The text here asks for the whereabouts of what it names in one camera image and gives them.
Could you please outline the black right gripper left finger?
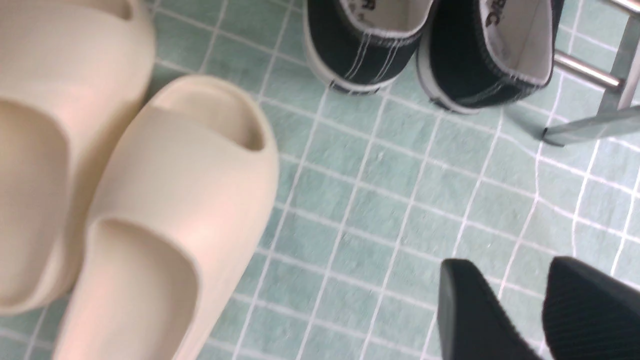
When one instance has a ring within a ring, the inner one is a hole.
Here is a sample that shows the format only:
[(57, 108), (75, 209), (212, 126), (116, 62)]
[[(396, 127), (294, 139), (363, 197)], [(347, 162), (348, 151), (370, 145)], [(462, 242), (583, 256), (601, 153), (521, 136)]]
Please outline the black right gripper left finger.
[(470, 260), (441, 262), (437, 324), (444, 360), (540, 359)]

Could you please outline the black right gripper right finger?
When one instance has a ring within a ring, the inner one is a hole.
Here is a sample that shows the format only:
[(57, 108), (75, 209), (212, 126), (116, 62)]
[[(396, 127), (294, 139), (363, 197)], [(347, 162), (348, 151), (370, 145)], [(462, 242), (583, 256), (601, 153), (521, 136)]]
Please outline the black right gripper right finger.
[(581, 260), (554, 257), (542, 328), (556, 360), (637, 360), (639, 292)]

